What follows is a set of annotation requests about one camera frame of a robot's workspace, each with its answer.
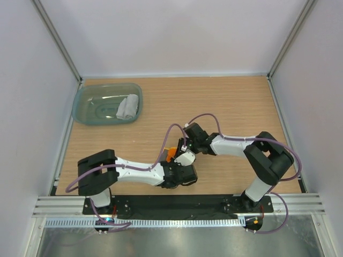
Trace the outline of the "grey panda towel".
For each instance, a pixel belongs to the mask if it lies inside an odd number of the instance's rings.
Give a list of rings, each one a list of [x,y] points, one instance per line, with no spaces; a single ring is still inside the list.
[[[121,120],[132,119],[138,110],[139,97],[135,94],[128,95],[118,106],[116,118]]]

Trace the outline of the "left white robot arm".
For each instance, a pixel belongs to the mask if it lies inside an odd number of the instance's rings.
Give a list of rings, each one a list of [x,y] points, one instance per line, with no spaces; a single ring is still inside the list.
[[[174,189],[189,186],[198,180],[193,166],[195,155],[185,152],[177,158],[175,148],[164,149],[156,165],[132,162],[115,156],[113,149],[106,149],[78,161],[78,194],[92,199],[102,214],[112,211],[110,187],[116,182],[144,183]]]

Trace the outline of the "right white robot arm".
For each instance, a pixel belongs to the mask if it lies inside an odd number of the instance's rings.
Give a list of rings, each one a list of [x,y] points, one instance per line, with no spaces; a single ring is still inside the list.
[[[250,138],[226,137],[220,133],[208,134],[199,124],[192,123],[184,128],[187,147],[204,155],[230,155],[246,158],[256,174],[254,181],[240,196],[238,206],[253,212],[261,205],[268,193],[294,164],[294,158],[270,133],[260,132]]]

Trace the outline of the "grey orange towel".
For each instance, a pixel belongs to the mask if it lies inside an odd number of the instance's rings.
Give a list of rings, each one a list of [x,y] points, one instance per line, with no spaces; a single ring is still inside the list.
[[[176,155],[177,147],[164,148],[163,152],[166,153],[166,161],[171,162]]]

